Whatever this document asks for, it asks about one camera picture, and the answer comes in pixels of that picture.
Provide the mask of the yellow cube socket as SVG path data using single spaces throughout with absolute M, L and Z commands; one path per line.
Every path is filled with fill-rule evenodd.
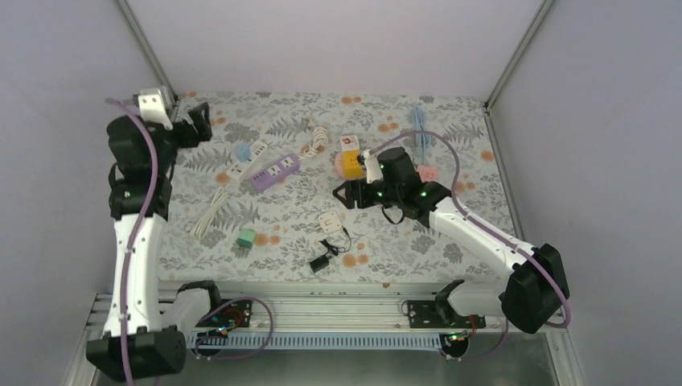
M 361 179 L 364 177 L 364 169 L 358 157 L 360 150 L 347 150 L 341 153 L 341 170 L 345 179 Z

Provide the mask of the white cube socket with sticker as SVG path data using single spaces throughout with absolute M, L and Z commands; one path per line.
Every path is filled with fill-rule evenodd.
M 355 135 L 345 135 L 340 138 L 340 149 L 345 152 L 359 152 L 359 139 Z

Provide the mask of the blue cube socket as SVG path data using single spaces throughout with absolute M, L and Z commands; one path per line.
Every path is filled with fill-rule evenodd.
M 235 155 L 238 162 L 246 163 L 251 160 L 251 145 L 248 143 L 242 143 L 235 149 Z

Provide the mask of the pink cube socket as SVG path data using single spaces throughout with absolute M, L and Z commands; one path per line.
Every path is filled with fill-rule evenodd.
M 435 167 L 418 165 L 417 173 L 423 183 L 437 182 L 438 180 L 438 169 Z

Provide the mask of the black power adapter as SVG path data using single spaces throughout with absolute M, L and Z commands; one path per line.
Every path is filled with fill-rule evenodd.
M 345 227 L 342 227 L 342 231 L 348 240 L 348 245 L 346 247 L 333 245 L 327 239 L 319 241 L 319 243 L 326 249 L 326 252 L 309 262 L 309 266 L 313 273 L 318 273 L 322 269 L 325 269 L 330 264 L 332 257 L 337 257 L 338 255 L 349 251 L 350 247 L 352 246 L 350 232 Z

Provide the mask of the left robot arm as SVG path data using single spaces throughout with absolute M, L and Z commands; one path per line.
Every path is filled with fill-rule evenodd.
M 160 240 L 169 219 L 171 180 L 179 150 L 212 138 L 210 107 L 166 128 L 111 100 L 124 115 L 107 126 L 115 163 L 109 171 L 110 215 L 117 241 L 112 301 L 101 338 L 86 358 L 101 373 L 127 385 L 181 372 L 187 340 L 200 322 L 218 323 L 224 304 L 214 281 L 182 285 L 170 308 L 158 299 Z

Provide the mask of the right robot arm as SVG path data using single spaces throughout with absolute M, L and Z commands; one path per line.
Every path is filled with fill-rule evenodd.
M 560 253 L 550 244 L 540 247 L 500 231 L 461 204 L 456 195 L 435 181 L 424 182 L 402 147 L 356 155 L 364 176 L 343 183 L 333 195 L 347 208 L 396 207 L 403 219 L 448 236 L 485 260 L 501 278 L 476 284 L 455 279 L 435 296 L 437 320 L 457 326 L 465 317 L 504 317 L 525 333 L 549 326 L 563 310 L 570 321 L 569 286 Z

